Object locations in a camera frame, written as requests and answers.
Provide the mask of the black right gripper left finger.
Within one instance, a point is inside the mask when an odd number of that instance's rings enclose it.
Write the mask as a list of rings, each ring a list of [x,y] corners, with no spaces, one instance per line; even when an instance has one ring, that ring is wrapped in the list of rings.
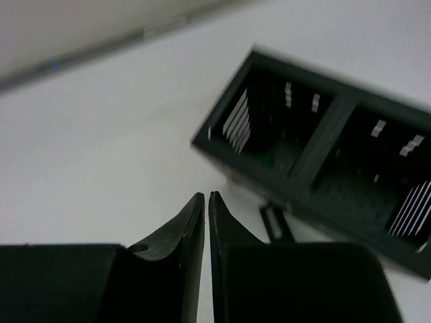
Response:
[[[205,197],[132,246],[1,247],[2,322],[195,322]]]

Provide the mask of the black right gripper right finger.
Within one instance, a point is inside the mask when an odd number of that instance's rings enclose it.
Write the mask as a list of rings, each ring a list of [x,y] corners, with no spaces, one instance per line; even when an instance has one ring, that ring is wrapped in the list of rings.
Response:
[[[208,206],[216,322],[401,322],[383,267],[351,242],[266,244]]]

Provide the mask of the green cap black highlighter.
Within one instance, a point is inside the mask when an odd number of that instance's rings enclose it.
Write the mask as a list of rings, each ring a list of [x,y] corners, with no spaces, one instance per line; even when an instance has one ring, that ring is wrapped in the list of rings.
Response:
[[[294,149],[287,141],[279,141],[262,154],[260,162],[276,170],[289,170],[295,160]]]

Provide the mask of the black two-compartment organizer box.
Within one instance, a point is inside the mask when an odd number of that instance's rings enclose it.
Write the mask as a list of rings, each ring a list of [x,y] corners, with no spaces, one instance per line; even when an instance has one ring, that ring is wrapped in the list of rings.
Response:
[[[260,162],[279,141],[289,170]],[[287,212],[430,278],[430,108],[254,48],[194,135]]]

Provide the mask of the aluminium rail back edge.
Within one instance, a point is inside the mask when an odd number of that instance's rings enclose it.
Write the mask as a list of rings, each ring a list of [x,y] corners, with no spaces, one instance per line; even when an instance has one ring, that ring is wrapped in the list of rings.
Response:
[[[176,15],[165,20],[144,25],[136,30],[121,34],[110,40],[93,44],[79,50],[68,52],[41,61],[17,73],[12,73],[1,78],[1,92],[23,86],[50,74],[71,68],[74,65],[109,55],[115,51],[123,50],[128,46],[134,46],[154,36],[165,34],[179,29],[189,22],[187,15]]]

